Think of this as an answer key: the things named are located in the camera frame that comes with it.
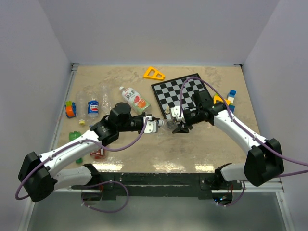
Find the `clear Pocari bottle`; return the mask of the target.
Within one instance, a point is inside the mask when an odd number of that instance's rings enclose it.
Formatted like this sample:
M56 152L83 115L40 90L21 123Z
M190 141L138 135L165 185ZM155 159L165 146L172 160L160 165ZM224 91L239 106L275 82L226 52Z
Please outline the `clear Pocari bottle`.
M178 123L174 120L163 120L162 129L168 132L174 131L178 127Z

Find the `blue white bottle cap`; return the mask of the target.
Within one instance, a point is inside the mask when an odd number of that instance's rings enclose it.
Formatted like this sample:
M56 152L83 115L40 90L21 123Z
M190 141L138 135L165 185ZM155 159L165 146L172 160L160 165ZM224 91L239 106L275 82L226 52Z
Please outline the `blue white bottle cap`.
M163 127L165 125L164 120L158 120L158 126Z

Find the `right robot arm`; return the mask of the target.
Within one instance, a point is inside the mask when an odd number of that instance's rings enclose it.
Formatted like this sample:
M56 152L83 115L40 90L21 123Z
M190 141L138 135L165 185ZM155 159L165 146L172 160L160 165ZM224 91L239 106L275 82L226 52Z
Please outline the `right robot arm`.
M209 122L226 133L246 154L245 163L228 163L215 170L214 183L218 188L226 189L235 180L260 186L284 172L281 145L276 139L269 140L251 130L227 105L213 103L205 90L195 93L192 98L195 107L170 109L172 119L178 122L173 132L188 133L194 124Z

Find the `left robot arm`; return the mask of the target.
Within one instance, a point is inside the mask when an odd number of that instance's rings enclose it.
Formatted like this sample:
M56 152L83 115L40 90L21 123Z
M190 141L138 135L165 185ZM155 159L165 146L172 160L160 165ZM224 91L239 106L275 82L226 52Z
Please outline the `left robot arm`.
M112 151L108 145L116 141L121 132L136 131L138 137L127 146L117 148L118 152L131 147L143 134L157 133L163 125L163 120L150 114L132 116L129 104L117 103L108 115L75 140L40 155L35 152L27 154L18 174L21 184L15 194L16 200L23 199L19 196L22 188L33 202L39 202L53 191L68 186L96 188L100 177L92 165L71 170L66 169L66 166L99 148Z

